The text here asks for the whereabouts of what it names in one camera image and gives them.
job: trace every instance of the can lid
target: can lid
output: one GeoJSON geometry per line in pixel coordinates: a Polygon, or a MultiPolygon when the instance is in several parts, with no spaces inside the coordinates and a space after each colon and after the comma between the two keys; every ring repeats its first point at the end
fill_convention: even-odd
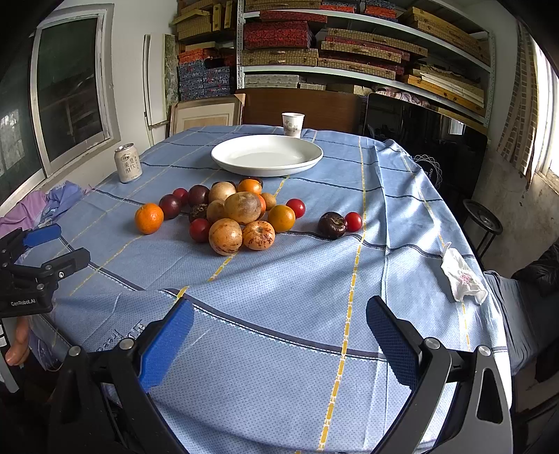
{"type": "Polygon", "coordinates": [[[115,150],[115,153],[123,152],[124,150],[128,150],[128,148],[132,148],[133,146],[134,146],[134,144],[132,144],[132,143],[126,144],[126,145],[120,145],[120,147],[118,147],[118,148],[115,150]]]}

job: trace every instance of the white tissue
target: white tissue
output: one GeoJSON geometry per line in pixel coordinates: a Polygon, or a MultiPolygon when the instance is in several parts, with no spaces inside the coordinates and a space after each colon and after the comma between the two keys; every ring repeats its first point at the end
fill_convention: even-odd
{"type": "Polygon", "coordinates": [[[444,249],[443,264],[440,267],[448,277],[452,295],[456,301],[463,302],[465,295],[473,295],[478,305],[483,303],[487,296],[487,290],[460,255],[460,252],[450,247],[450,243],[444,249]]]}

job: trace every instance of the white plate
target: white plate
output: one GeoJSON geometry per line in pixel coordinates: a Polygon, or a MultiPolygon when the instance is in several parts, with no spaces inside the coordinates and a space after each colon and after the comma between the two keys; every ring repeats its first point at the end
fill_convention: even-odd
{"type": "Polygon", "coordinates": [[[322,148],[284,135],[250,135],[216,145],[211,157],[223,169],[253,177],[303,172],[322,159],[322,148]]]}

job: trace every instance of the pink cloth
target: pink cloth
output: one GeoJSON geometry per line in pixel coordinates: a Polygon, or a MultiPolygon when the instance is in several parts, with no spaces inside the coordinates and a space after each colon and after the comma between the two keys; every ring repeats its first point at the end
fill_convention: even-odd
{"type": "Polygon", "coordinates": [[[4,217],[0,217],[0,238],[21,227],[32,229],[41,220],[46,206],[46,194],[33,191],[22,198],[4,217]]]}

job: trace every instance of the can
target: can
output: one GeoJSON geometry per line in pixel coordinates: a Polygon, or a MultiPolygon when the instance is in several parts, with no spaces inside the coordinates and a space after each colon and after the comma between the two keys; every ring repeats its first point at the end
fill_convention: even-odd
{"type": "Polygon", "coordinates": [[[140,157],[134,144],[118,147],[115,150],[115,163],[122,183],[130,183],[141,175],[140,157]]]}

